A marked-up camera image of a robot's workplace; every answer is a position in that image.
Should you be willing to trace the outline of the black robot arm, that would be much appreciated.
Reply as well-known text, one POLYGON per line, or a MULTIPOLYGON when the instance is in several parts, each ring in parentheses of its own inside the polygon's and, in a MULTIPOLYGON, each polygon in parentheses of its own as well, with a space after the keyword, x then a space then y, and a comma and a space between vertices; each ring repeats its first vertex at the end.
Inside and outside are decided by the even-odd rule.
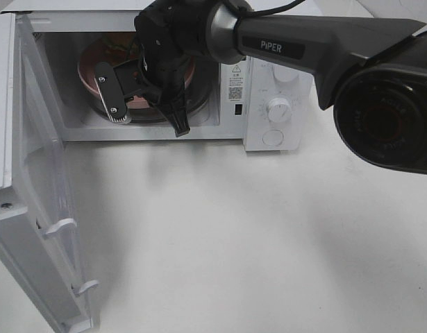
POLYGON ((154 1, 136 16, 139 58, 117 66, 124 96, 144 97, 189 131, 184 75, 194 57, 250 56, 311 74, 348 148, 375 166, 427 174, 427 29, 413 19, 289 15, 245 1, 154 1))

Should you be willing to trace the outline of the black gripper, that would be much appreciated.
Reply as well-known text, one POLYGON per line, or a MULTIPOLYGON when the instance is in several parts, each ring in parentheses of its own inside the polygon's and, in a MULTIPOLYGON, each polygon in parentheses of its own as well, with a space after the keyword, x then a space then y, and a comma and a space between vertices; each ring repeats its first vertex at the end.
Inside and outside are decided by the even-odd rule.
POLYGON ((212 61, 207 45, 212 1, 154 1, 134 19, 141 76, 134 84, 118 79, 117 97, 129 99, 139 91, 174 129, 176 137, 190 132, 185 98, 185 72, 193 59, 212 61))

